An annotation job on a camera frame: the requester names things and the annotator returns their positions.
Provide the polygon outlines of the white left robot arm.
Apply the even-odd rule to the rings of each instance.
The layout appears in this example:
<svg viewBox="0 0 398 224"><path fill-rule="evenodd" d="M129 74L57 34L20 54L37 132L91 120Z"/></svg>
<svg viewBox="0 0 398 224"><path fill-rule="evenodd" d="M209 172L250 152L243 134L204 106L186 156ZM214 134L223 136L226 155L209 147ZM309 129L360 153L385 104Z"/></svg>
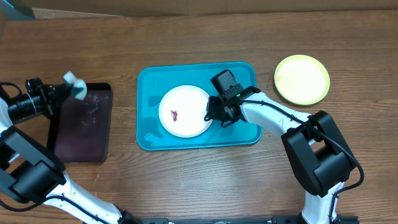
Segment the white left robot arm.
<svg viewBox="0 0 398 224"><path fill-rule="evenodd" d="M57 207L83 223L139 223L139 219L112 203L95 197L71 180L64 163L15 125L40 114L52 119L72 96L83 100L86 83L68 73L59 85L27 80L26 93L11 98L1 90L1 191L19 203Z"/></svg>

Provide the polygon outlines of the white plate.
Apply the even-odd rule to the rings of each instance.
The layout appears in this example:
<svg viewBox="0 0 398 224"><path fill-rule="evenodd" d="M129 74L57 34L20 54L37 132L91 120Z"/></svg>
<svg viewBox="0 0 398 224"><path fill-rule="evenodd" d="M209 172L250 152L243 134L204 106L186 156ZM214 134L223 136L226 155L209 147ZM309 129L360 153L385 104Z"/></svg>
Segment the white plate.
<svg viewBox="0 0 398 224"><path fill-rule="evenodd" d="M160 101L160 123L170 134L193 138L204 133L212 120L205 121L209 94L193 85L181 85L168 91Z"/></svg>

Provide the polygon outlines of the green and yellow sponge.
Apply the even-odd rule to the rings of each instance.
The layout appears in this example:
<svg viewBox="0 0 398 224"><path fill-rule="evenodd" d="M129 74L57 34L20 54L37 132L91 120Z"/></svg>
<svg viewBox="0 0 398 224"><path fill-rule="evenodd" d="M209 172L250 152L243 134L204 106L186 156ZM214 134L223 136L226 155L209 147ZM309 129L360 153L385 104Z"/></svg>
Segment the green and yellow sponge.
<svg viewBox="0 0 398 224"><path fill-rule="evenodd" d="M71 94L78 100L84 100L87 94L87 85L84 80L77 78L69 71L63 76L63 81L71 87Z"/></svg>

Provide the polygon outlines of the yellow-green plate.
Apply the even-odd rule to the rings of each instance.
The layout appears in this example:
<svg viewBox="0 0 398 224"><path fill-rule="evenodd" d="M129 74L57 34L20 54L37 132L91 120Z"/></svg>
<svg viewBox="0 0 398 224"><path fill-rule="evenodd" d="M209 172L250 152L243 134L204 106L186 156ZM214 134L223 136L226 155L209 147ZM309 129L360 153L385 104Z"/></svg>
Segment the yellow-green plate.
<svg viewBox="0 0 398 224"><path fill-rule="evenodd" d="M285 100L296 105L314 105L328 94L330 76L317 59L291 55L276 67L274 85Z"/></svg>

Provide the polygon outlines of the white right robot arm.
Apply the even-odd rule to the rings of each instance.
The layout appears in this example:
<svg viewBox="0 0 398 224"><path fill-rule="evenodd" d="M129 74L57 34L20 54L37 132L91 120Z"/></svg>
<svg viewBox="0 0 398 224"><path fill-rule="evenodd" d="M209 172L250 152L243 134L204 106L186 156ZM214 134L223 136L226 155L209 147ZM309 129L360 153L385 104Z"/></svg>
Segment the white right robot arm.
<svg viewBox="0 0 398 224"><path fill-rule="evenodd" d="M298 222L340 222L337 200L348 190L345 182L360 164L328 113L292 110L250 86L232 95L210 96L205 120L221 121L224 128L242 120L280 137L294 176L305 189Z"/></svg>

